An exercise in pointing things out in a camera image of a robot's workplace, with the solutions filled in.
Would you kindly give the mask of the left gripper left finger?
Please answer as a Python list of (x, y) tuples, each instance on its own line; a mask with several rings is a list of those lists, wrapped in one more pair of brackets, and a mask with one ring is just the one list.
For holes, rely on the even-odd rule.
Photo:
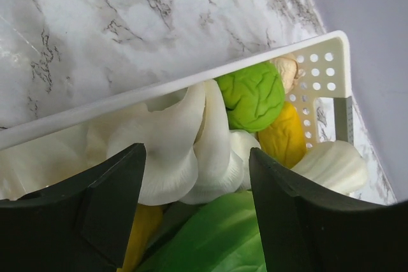
[(2, 271), (122, 267), (145, 169), (135, 143), (59, 183), (1, 201)]

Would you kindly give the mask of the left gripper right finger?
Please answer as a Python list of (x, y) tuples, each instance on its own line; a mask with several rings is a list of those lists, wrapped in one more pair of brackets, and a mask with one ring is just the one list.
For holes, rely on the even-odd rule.
[(348, 197), (285, 168), (258, 148), (252, 196), (268, 271), (406, 271), (407, 203)]

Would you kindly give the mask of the white perforated plastic basket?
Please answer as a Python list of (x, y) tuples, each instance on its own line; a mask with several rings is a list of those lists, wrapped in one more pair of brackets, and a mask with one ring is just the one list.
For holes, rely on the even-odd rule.
[(94, 167), (88, 165), (85, 154), (92, 120), (138, 103), (154, 103), (167, 96), (183, 97), (186, 90), (197, 83), (215, 81), (219, 76), (260, 62), (270, 62), (270, 59), (285, 54), (293, 54), (299, 67), (305, 71), (297, 86), (285, 93), (285, 102), (296, 108), (307, 149), (313, 148), (317, 145), (314, 101), (319, 97), (348, 101), (352, 94), (350, 48), (342, 31), (7, 129), (1, 133), (1, 201), (17, 200)]

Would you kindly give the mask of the white mushroom toy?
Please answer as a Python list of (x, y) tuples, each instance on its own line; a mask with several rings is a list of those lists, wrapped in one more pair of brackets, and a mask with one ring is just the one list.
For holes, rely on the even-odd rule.
[(138, 201), (148, 206), (201, 204), (250, 189), (249, 153), (259, 147), (253, 135), (229, 128), (214, 80), (189, 87), (183, 97), (138, 103), (92, 120), (87, 163), (95, 166), (133, 143), (146, 149)]

